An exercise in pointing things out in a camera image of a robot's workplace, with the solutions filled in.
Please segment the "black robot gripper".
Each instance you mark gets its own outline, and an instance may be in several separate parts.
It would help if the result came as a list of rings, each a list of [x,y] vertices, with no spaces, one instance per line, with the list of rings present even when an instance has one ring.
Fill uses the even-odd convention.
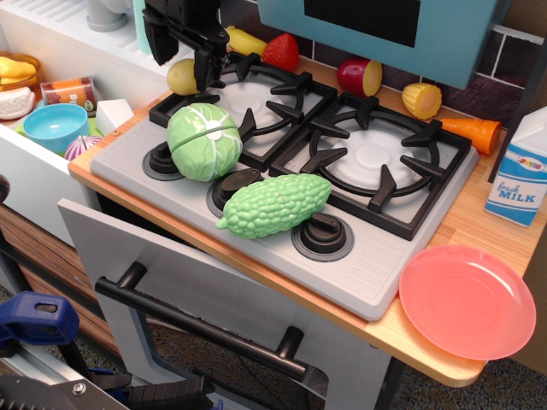
[[[194,78],[204,91],[221,77],[229,36],[219,21],[215,0],[146,0],[144,31],[151,54],[163,65],[179,52],[179,42],[195,50]]]

